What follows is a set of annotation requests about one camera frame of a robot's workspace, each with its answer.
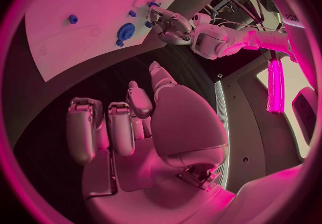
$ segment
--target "robotic hand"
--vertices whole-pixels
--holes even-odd
[[[237,53],[241,48],[257,50],[261,48],[285,52],[294,60],[286,33],[277,31],[258,31],[246,27],[234,30],[209,24],[211,17],[196,13],[192,30],[190,22],[178,13],[151,6],[153,29],[160,40],[174,45],[190,45],[198,55],[206,59],[228,56]]]

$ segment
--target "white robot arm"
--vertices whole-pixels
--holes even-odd
[[[246,27],[234,30],[209,24],[211,17],[202,13],[194,16],[195,30],[183,16],[157,6],[151,6],[153,28],[160,39],[174,45],[190,45],[190,48],[206,59],[228,56],[241,48],[256,50],[273,49],[289,54],[294,59],[286,33],[258,31]]]

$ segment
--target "robotic arm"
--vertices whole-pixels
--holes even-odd
[[[294,60],[287,34],[277,31],[258,31],[246,27],[234,30],[209,24],[211,17],[196,13],[192,30],[190,22],[178,13],[151,6],[153,29],[160,40],[174,45],[190,45],[190,48],[206,59],[228,56],[237,53],[241,48],[257,50],[273,49],[287,53]]]

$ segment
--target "white surface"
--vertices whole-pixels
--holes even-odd
[[[307,79],[305,78],[302,70],[297,63],[290,60],[289,57],[282,58],[283,72],[284,72],[284,82],[285,82],[285,115],[288,118],[295,138],[297,141],[299,153],[302,158],[305,158],[310,150],[310,147],[304,140],[301,128],[298,125],[296,117],[292,108],[292,101],[298,94],[298,92],[304,87],[311,87]],[[268,71],[267,69],[258,73],[257,78],[261,83],[267,88],[268,87]]]
[[[85,60],[119,49],[116,34],[123,24],[133,23],[136,28],[123,48],[141,44],[151,30],[144,26],[150,1],[35,0],[25,15],[26,33],[45,82]],[[156,0],[163,8],[173,1]],[[137,17],[129,16],[130,10]],[[78,17],[78,23],[69,23],[71,14]]]

